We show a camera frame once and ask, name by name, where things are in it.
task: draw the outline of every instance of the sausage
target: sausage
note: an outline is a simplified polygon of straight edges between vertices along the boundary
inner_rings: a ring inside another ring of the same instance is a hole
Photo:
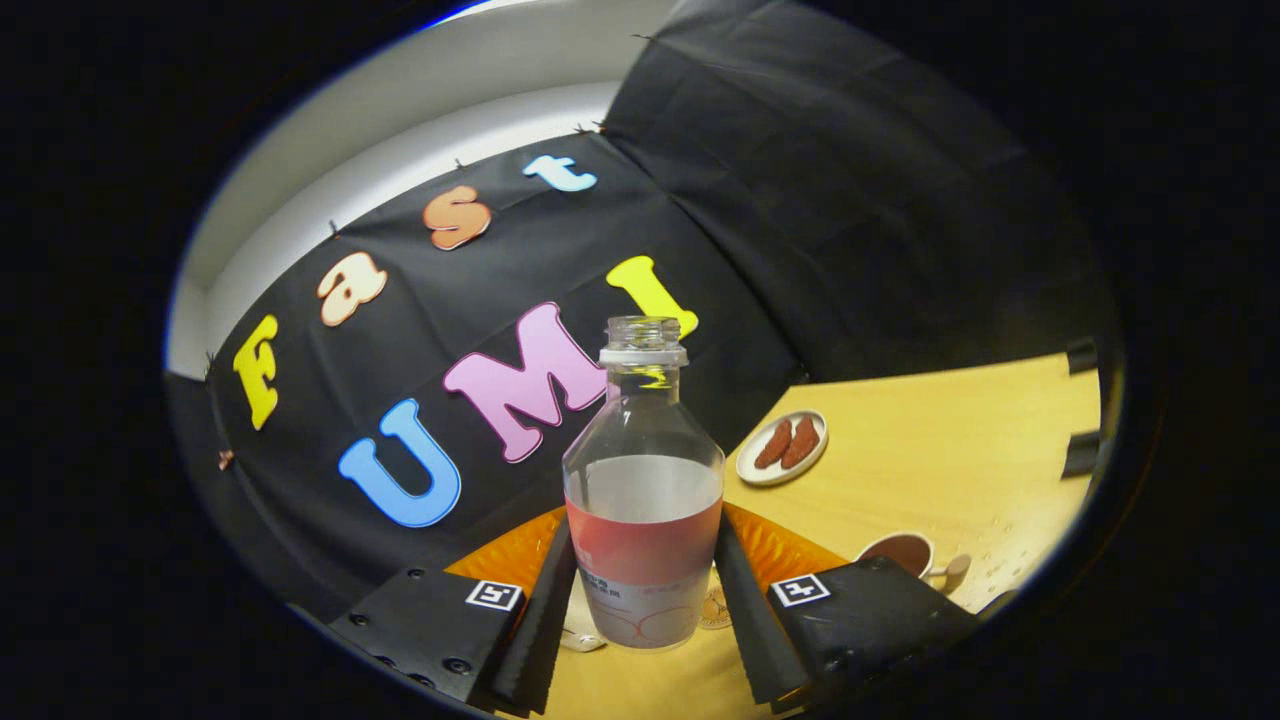
[[[755,459],[755,469],[763,470],[778,461],[782,454],[791,445],[791,420],[782,420],[773,430],[773,437],[764,445],[759,457]]]
[[[786,452],[782,454],[782,469],[790,470],[800,464],[801,460],[813,452],[813,448],[818,447],[818,430],[813,427],[813,418],[805,418],[800,420],[796,427],[796,437],[787,446]]]

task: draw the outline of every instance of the letter u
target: letter u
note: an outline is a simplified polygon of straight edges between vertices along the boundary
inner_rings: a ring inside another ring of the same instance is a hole
[[[378,446],[369,438],[361,438],[342,454],[338,471],[356,483],[396,523],[406,528],[425,528],[439,523],[458,503],[462,478],[453,460],[419,421],[417,401],[408,398],[397,402],[383,415],[378,428],[384,436],[398,437],[404,443],[431,477],[431,487],[422,495],[406,492],[378,461]]]

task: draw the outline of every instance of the white wall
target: white wall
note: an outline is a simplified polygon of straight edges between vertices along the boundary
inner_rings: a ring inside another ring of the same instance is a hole
[[[481,158],[548,137],[594,127],[604,118],[618,83],[529,92],[453,113],[383,142],[334,168],[300,192],[255,232],[209,291],[206,347],[216,350],[250,305],[284,270],[369,210],[430,178],[460,159]]]
[[[165,368],[179,375],[205,378],[205,350],[209,296],[191,278],[178,279],[169,305],[169,337],[165,340]]]
[[[534,0],[457,17],[330,82],[228,177],[175,284],[172,372],[205,352],[279,274],[411,187],[529,142],[594,128],[673,0]]]

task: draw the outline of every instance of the white plate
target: white plate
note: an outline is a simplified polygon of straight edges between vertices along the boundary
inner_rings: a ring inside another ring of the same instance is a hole
[[[782,460],[776,461],[773,465],[763,470],[755,469],[755,457],[760,455],[764,446],[769,443],[769,438],[773,437],[773,430],[778,427],[782,420],[791,420],[791,433],[795,437],[795,428],[800,424],[800,420],[805,418],[813,418],[813,429],[818,430],[818,447],[813,448],[813,452],[808,457],[800,461],[799,465],[791,468],[790,470],[782,469]],[[799,410],[796,413],[790,413],[783,415],[768,425],[760,428],[746,443],[742,445],[742,450],[737,454],[737,477],[742,478],[744,483],[753,486],[772,486],[777,483],[785,483],[791,478],[808,470],[818,461],[822,456],[822,451],[827,450],[827,419],[822,416],[822,413],[817,410]]]

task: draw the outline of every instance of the small coin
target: small coin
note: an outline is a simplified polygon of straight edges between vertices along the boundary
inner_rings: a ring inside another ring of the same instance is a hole
[[[724,588],[719,585],[707,591],[703,598],[703,615],[698,619],[698,626],[708,630],[727,628],[732,624],[728,616],[728,605],[724,602]]]

